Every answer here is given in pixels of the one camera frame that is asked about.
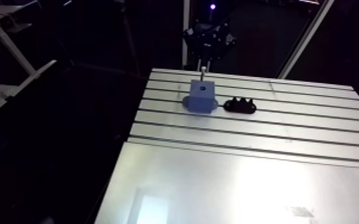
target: blue cube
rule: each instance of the blue cube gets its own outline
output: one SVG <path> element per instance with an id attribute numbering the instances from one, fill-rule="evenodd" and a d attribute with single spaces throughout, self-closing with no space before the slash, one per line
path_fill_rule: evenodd
<path id="1" fill-rule="evenodd" d="M 218 106 L 214 82 L 192 80 L 189 96 L 182 100 L 182 104 L 190 112 L 211 113 Z"/>

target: metal frame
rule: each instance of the metal frame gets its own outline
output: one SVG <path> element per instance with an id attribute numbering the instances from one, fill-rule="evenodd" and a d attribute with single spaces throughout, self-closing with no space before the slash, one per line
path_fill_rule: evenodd
<path id="1" fill-rule="evenodd" d="M 309 44 L 310 40 L 312 39 L 314 33 L 320 26 L 321 22 L 324 20 L 325 16 L 329 12 L 331 6 L 333 5 L 334 0 L 326 0 L 323 6 L 320 8 L 319 12 L 317 13 L 316 17 L 313 19 L 312 23 L 308 27 L 307 31 L 303 35 L 302 39 L 299 41 L 298 46 L 296 46 L 295 50 L 292 52 L 291 57 L 288 59 L 287 63 L 285 64 L 284 68 L 277 76 L 278 79 L 286 79 L 288 74 L 290 73 L 291 69 L 305 50 L 306 46 Z"/>
<path id="2" fill-rule="evenodd" d="M 30 5 L 37 1 L 32 1 L 27 4 Z M 8 97 L 13 97 L 17 95 L 22 89 L 24 89 L 29 83 L 33 80 L 37 79 L 45 70 L 51 67 L 56 60 L 51 60 L 46 65 L 41 67 L 39 70 L 35 70 L 31 63 L 26 59 L 26 57 L 22 54 L 22 52 L 18 49 L 18 47 L 14 44 L 8 34 L 4 31 L 4 29 L 0 25 L 0 41 L 3 45 L 9 50 L 9 52 L 14 56 L 17 62 L 24 68 L 24 70 L 28 73 L 29 77 L 21 83 L 19 86 L 9 86 L 9 85 L 0 85 L 0 108 L 7 103 Z"/>

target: aluminum table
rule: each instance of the aluminum table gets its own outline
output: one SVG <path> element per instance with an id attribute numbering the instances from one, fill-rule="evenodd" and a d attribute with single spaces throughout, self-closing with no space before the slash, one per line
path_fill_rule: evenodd
<path id="1" fill-rule="evenodd" d="M 96 223 L 359 223 L 352 87 L 208 73 L 258 110 L 193 114 L 198 75 L 152 71 Z"/>

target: metal rod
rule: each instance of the metal rod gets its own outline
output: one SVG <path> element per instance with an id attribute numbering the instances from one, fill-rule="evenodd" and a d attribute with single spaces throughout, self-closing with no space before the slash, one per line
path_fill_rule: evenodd
<path id="1" fill-rule="evenodd" d="M 196 71 L 200 71 L 200 65 L 201 65 L 201 63 L 202 63 L 202 59 L 199 59 L 199 60 L 197 61 Z"/>
<path id="2" fill-rule="evenodd" d="M 209 72 L 210 71 L 210 61 L 208 61 L 208 67 L 206 69 L 206 72 Z"/>
<path id="3" fill-rule="evenodd" d="M 202 66 L 202 73 L 200 74 L 200 81 L 203 81 L 203 78 L 205 77 L 206 73 L 206 67 Z"/>
<path id="4" fill-rule="evenodd" d="M 182 29 L 187 30 L 189 28 L 190 17 L 190 0 L 184 0 L 184 14 L 182 15 Z M 182 66 L 186 66 L 188 63 L 188 47 L 185 40 L 182 40 Z"/>
<path id="5" fill-rule="evenodd" d="M 334 0 L 326 0 L 324 4 L 321 6 L 319 12 L 317 13 L 316 17 L 313 19 L 312 23 L 308 27 L 307 31 L 305 32 L 304 36 L 302 37 L 301 41 L 298 43 L 298 46 L 295 48 L 294 52 L 292 53 L 291 57 L 288 59 L 287 63 L 285 64 L 284 68 L 277 76 L 278 79 L 286 79 L 288 74 L 290 73 L 291 69 L 305 50 L 306 46 L 309 44 L 310 40 L 312 39 L 314 33 L 320 26 L 321 22 L 329 12 L 331 6 L 333 5 Z"/>
<path id="6" fill-rule="evenodd" d="M 1 28 L 1 25 L 0 25 L 0 41 L 10 51 L 10 53 L 12 53 L 14 58 L 16 58 L 16 60 L 21 64 L 22 68 L 24 68 L 29 75 L 34 76 L 36 74 L 36 70 L 28 62 L 28 60 L 17 48 L 17 46 L 10 39 L 10 37 L 4 32 L 4 30 Z"/>

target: black object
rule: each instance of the black object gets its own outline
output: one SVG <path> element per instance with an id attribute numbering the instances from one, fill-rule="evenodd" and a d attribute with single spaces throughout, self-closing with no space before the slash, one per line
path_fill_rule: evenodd
<path id="1" fill-rule="evenodd" d="M 253 114 L 256 111 L 256 105 L 253 103 L 253 99 L 246 101 L 244 97 L 238 101 L 236 97 L 231 100 L 227 100 L 224 104 L 224 109 L 229 112 Z"/>
<path id="2" fill-rule="evenodd" d="M 200 60 L 199 67 L 206 66 L 208 70 L 209 63 L 222 58 L 237 42 L 230 34 L 229 19 L 217 25 L 196 20 L 192 28 L 183 31 L 182 37 L 191 55 Z"/>

